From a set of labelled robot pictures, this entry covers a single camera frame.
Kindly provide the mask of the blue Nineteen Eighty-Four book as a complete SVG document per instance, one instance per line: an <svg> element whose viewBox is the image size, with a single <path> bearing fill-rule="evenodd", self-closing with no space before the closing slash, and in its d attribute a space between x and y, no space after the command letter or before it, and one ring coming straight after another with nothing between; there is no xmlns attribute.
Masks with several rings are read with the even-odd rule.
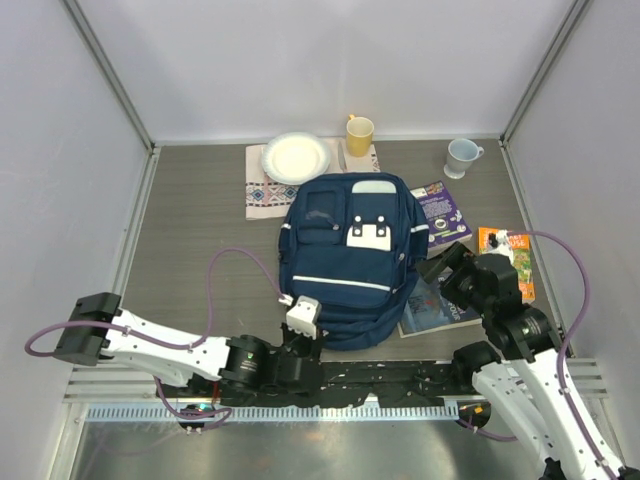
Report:
<svg viewBox="0 0 640 480"><path fill-rule="evenodd" d="M481 323L481 316L471 307L463 310L441 295L440 282L446 280L450 274L451 270L447 269L429 284L422 278L418 280L398 323L401 338Z"/></svg>

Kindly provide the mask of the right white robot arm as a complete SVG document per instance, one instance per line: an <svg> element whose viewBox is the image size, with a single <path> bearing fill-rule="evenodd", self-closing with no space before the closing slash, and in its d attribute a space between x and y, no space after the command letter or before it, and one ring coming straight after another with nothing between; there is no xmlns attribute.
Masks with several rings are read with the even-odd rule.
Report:
<svg viewBox="0 0 640 480"><path fill-rule="evenodd" d="M416 266L441 295L482 319L486 340L456 350L451 380L481 394L543 479L636 479L607 444L575 387L548 317L522 299L507 242L476 255L459 242Z"/></svg>

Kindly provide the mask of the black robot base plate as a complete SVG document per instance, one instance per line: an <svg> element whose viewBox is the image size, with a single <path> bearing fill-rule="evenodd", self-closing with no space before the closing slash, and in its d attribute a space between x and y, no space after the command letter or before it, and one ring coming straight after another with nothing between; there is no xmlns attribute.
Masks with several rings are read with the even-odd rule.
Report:
<svg viewBox="0 0 640 480"><path fill-rule="evenodd" d="M439 406L446 397L477 394L448 361L326 362L323 367L325 381L312 395L243 393L200 377L182 388L164 385L162 391L169 399L204 398L229 407L301 408L361 406L371 395L384 408Z"/></svg>

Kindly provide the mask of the navy blue student backpack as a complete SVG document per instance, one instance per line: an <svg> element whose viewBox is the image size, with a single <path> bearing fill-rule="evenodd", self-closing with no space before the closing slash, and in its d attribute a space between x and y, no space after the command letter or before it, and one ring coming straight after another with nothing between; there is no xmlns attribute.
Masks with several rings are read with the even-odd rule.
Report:
<svg viewBox="0 0 640 480"><path fill-rule="evenodd" d="M279 286L317 300L317 324L334 351L386 340L429 250L426 215L389 173L325 174L302 184L281 226Z"/></svg>

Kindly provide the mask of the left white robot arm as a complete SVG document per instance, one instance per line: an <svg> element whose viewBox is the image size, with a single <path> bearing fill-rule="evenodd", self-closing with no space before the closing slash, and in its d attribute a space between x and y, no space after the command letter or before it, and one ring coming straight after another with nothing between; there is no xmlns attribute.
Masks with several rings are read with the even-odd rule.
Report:
<svg viewBox="0 0 640 480"><path fill-rule="evenodd" d="M244 392L310 395L323 382L324 336L317 322L319 301L288 299L274 346L251 335L205 340L155 324L121 308L120 296L103 292L77 300L54 349L54 358L95 366L111 361L150 374L200 399L213 382Z"/></svg>

